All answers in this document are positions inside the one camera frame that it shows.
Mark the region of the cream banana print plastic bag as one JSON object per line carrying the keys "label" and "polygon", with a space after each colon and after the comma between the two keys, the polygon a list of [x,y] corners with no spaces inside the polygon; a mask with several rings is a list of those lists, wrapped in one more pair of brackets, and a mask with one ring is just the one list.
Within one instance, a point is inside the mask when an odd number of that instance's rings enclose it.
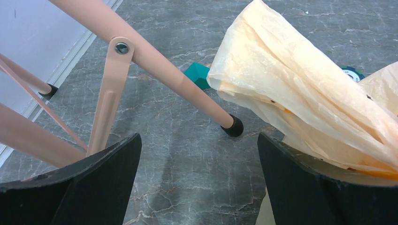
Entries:
{"label": "cream banana print plastic bag", "polygon": [[[227,29],[207,81],[283,133],[282,143],[342,169],[398,181],[398,65],[355,82],[261,0]],[[266,188],[256,223],[277,225]]]}

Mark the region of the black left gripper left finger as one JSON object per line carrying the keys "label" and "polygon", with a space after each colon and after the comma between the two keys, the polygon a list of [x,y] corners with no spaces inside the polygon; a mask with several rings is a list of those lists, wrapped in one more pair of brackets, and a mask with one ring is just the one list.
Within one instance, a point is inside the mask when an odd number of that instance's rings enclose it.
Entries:
{"label": "black left gripper left finger", "polygon": [[1,183],[1,224],[121,225],[141,149],[136,133],[66,167]]}

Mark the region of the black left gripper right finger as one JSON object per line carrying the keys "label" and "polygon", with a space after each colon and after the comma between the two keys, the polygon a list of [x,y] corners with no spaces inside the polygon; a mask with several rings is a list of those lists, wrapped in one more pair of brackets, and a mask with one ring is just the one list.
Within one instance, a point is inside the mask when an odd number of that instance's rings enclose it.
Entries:
{"label": "black left gripper right finger", "polygon": [[278,225],[397,224],[397,181],[342,169],[264,133],[257,145]]}

